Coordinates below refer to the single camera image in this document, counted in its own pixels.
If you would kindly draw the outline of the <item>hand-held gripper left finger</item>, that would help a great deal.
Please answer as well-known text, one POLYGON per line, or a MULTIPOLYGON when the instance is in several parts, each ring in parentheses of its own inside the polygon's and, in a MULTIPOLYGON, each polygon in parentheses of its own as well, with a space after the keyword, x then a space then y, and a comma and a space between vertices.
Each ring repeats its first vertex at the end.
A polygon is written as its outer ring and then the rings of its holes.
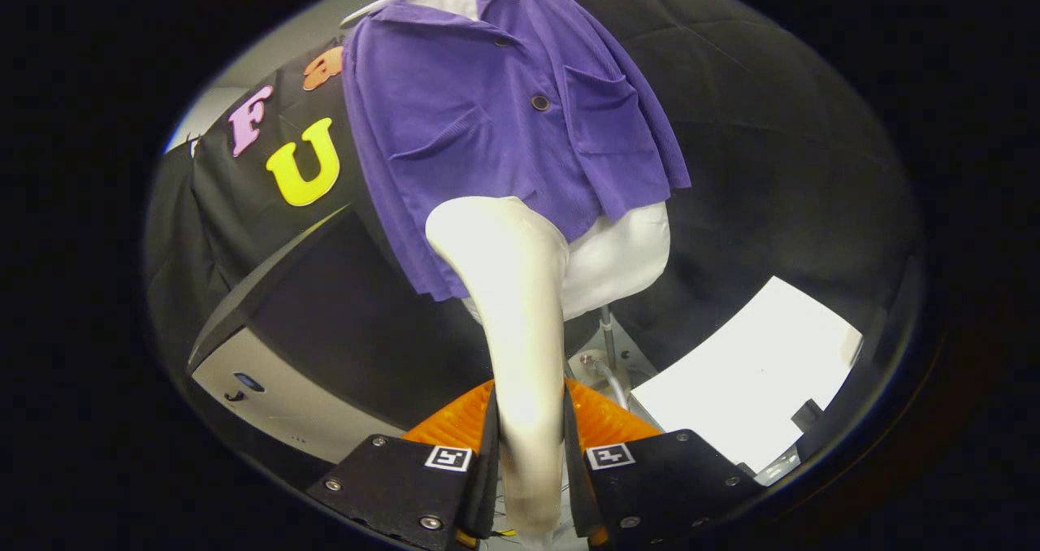
POLYGON ((475 550, 496 533, 498 484, 499 414, 487 381, 400 437, 368 436, 307 496, 412 549, 475 550))

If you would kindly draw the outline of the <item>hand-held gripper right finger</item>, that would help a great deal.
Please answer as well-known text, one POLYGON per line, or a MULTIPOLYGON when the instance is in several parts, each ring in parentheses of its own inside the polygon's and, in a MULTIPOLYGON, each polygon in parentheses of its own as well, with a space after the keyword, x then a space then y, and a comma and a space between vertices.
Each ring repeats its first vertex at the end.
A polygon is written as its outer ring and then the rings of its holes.
POLYGON ((570 513, 591 550, 678 544, 764 494, 698 432, 662 432, 578 381, 565 381, 562 430, 570 513))

